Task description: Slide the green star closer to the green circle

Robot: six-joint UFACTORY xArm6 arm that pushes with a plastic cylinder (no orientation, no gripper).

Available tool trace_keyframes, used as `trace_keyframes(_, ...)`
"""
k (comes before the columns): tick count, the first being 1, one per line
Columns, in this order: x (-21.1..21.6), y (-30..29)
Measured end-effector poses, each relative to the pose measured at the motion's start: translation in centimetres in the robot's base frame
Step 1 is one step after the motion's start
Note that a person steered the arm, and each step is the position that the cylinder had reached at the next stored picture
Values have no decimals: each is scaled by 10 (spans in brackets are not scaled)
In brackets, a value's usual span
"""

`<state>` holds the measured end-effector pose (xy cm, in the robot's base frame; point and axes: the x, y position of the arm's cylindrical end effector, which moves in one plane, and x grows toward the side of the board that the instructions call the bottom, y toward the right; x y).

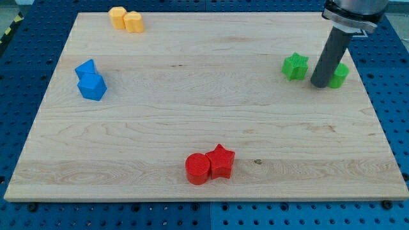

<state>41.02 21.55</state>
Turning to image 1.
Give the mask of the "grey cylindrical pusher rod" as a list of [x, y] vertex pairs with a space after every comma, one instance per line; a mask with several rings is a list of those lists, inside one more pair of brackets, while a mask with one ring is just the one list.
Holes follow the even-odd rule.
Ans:
[[351, 41], [352, 34], [335, 26], [328, 36], [321, 56], [311, 76], [311, 84], [317, 88], [325, 88], [332, 80], [344, 53]]

